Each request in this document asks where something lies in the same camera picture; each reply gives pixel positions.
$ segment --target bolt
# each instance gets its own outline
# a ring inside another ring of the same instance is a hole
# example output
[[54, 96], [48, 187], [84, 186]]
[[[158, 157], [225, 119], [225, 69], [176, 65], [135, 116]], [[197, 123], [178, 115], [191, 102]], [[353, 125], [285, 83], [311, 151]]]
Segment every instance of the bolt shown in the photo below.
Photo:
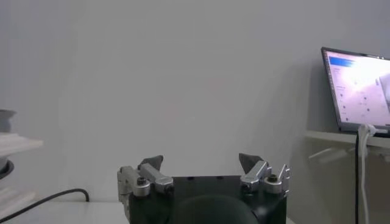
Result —
[[145, 177], [138, 177], [136, 179], [136, 184], [137, 185], [144, 185], [144, 184], [146, 184], [146, 178]]
[[271, 174], [271, 176], [268, 177], [268, 182], [276, 183], [278, 182], [278, 177], [275, 174]]

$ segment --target white stack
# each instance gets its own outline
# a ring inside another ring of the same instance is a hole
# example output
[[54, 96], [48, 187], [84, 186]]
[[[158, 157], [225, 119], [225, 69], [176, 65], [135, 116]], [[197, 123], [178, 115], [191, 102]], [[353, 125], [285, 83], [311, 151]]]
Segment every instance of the white stack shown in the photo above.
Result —
[[[0, 158], [42, 145], [43, 141], [28, 139], [15, 133], [0, 133]], [[14, 190], [14, 187], [0, 189], [0, 219], [31, 204], [34, 198], [34, 192], [20, 192]]]
[[16, 133], [0, 133], [0, 157], [42, 147], [43, 141], [21, 137]]

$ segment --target laptop screen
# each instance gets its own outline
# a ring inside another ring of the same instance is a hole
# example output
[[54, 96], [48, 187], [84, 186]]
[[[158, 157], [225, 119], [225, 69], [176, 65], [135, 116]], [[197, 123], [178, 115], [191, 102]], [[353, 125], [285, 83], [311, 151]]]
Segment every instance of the laptop screen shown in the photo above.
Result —
[[341, 129], [390, 128], [390, 60], [322, 48]]

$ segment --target tabletop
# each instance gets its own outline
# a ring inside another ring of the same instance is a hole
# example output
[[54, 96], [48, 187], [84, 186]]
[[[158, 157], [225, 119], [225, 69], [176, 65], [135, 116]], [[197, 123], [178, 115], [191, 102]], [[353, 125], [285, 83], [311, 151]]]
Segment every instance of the tabletop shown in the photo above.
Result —
[[[46, 202], [6, 224], [129, 224], [121, 203]], [[286, 224], [294, 224], [287, 219]]]

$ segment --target white cable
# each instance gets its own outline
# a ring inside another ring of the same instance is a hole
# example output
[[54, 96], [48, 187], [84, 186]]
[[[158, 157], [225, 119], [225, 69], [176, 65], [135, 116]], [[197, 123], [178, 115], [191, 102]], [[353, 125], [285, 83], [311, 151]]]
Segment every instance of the white cable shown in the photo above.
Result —
[[368, 155], [367, 140], [368, 137], [374, 136], [374, 134], [376, 133], [387, 133], [387, 132], [388, 132], [387, 130], [379, 130], [376, 129], [373, 125], [366, 125], [366, 124], [361, 125], [358, 131], [359, 140], [360, 140], [358, 147], [361, 156], [361, 195], [363, 198], [365, 224], [370, 224], [367, 195], [366, 195], [366, 157]]
[[369, 210], [367, 203], [367, 195], [366, 195], [366, 155], [367, 155], [367, 140], [370, 136], [369, 132], [361, 135], [361, 143], [360, 143], [360, 156], [361, 156], [361, 196], [363, 199], [363, 208], [364, 208], [364, 220], [365, 224], [370, 223], [369, 218]]

